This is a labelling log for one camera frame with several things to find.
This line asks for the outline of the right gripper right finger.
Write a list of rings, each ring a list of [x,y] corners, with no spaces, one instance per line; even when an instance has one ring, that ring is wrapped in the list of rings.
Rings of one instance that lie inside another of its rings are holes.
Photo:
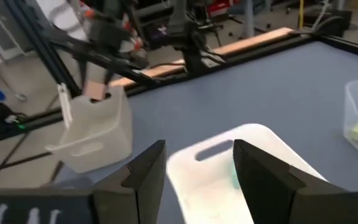
[[[237,179],[255,224],[335,224],[347,191],[236,139]]]

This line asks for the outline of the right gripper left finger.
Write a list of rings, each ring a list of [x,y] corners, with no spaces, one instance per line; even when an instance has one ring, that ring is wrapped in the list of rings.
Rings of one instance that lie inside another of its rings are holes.
[[[156,224],[165,182],[166,145],[154,142],[94,186],[97,224]]]

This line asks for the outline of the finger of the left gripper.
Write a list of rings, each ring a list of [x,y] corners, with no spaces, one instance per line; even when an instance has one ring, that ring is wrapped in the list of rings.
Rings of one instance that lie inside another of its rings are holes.
[[[78,67],[79,67],[79,72],[80,72],[81,89],[82,89],[82,93],[84,93],[86,79],[87,79],[87,61],[79,60]]]
[[[103,93],[105,94],[108,91],[109,88],[109,83],[111,81],[111,77],[112,77],[112,71],[110,70],[106,70],[106,72],[104,73],[104,78],[103,78]]]

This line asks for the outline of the orange rectangular block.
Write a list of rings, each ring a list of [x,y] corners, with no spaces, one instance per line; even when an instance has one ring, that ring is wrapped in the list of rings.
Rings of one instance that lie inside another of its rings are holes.
[[[85,83],[84,95],[93,100],[104,100],[109,87],[103,83],[87,81]]]

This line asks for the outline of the cyan rectangular block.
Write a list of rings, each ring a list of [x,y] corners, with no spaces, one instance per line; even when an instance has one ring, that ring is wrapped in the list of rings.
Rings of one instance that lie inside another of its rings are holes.
[[[234,162],[232,162],[231,164],[231,182],[234,189],[239,190],[241,188],[237,178],[237,172]]]

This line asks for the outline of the white plastic strip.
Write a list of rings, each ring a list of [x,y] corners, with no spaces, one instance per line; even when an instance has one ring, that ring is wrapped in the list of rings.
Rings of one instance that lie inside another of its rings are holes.
[[[58,90],[58,96],[61,105],[61,111],[63,115],[63,122],[65,124],[65,128],[69,129],[73,121],[71,115],[71,104],[70,104],[71,95],[70,92],[68,91],[67,86],[64,83],[58,84],[57,90]]]

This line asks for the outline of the beige plastic bin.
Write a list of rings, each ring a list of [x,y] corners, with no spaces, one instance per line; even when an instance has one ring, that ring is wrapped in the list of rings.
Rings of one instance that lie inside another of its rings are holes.
[[[92,102],[86,96],[70,100],[73,121],[56,145],[45,146],[66,166],[81,174],[121,162],[132,154],[132,110],[122,86],[110,97]]]

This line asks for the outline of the white plastic bin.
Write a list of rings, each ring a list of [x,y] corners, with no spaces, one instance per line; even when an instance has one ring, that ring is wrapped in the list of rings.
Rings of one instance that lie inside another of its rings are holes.
[[[302,171],[322,177],[271,129],[261,124],[243,124],[168,158],[167,175],[186,224],[254,224],[235,178],[235,139],[243,139]]]

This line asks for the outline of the black device green light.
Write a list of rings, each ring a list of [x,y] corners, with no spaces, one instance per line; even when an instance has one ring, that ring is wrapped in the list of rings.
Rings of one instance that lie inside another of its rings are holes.
[[[0,141],[23,134],[27,118],[26,114],[15,112],[0,102]]]

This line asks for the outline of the red box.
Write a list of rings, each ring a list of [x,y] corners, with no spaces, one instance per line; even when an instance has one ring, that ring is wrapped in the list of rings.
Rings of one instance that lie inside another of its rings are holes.
[[[227,10],[236,4],[239,4],[241,0],[211,0],[207,4],[207,12],[209,16],[219,16],[225,14]]]

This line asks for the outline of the office chair base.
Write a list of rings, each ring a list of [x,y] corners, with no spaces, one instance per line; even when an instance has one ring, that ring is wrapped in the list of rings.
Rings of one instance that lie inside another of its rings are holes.
[[[230,19],[242,25],[242,32],[238,36],[239,40],[253,37],[256,32],[266,33],[271,30],[271,23],[263,23],[255,18],[258,13],[271,12],[271,2],[272,0],[239,0],[227,8],[226,14]]]

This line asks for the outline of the wooden base board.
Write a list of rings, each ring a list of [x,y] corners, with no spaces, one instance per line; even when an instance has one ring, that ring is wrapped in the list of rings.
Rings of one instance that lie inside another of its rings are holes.
[[[293,32],[293,30],[287,27],[275,29],[264,34],[250,37],[248,39],[238,40],[222,47],[215,48],[214,52],[225,57],[234,56],[235,53],[243,53],[246,50],[250,50],[258,45],[267,44],[273,40],[283,39],[291,32]],[[184,67],[179,65],[162,65],[155,68],[145,69],[142,72],[150,78],[168,78],[172,76],[178,77],[182,80],[186,80],[187,77],[190,79],[193,77],[197,78],[197,76],[194,75],[187,75]]]

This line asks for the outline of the black aluminium table frame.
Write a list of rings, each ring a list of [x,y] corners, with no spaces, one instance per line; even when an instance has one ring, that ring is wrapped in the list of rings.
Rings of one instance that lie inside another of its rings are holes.
[[[46,66],[55,82],[57,84],[64,83],[68,87],[71,97],[84,95],[81,89],[78,62],[74,56],[79,51],[78,45],[86,41],[70,37],[65,31],[53,24],[42,25],[39,21],[39,13],[35,11],[33,6],[27,4],[25,0],[4,0],[4,3],[12,13],[14,19],[20,22],[22,30],[34,45],[35,51],[38,53],[42,63]],[[276,55],[280,52],[312,42],[321,42],[342,50],[344,53],[358,56],[357,43],[349,42],[333,35],[318,35],[311,31],[302,32],[293,30],[293,32],[289,33],[289,35],[283,39],[258,45],[243,53],[235,53],[234,56],[222,56],[225,61],[224,64],[212,67],[206,73],[195,76],[197,76],[197,78],[203,77],[213,72],[227,70],[240,64]],[[179,82],[164,86],[187,82],[195,78],[196,77],[191,79],[187,78],[186,80],[180,80]],[[127,85],[124,81],[124,77],[120,75],[113,76],[111,85],[123,86],[128,96],[139,95],[143,92],[164,87],[161,86],[146,90],[139,86]]]

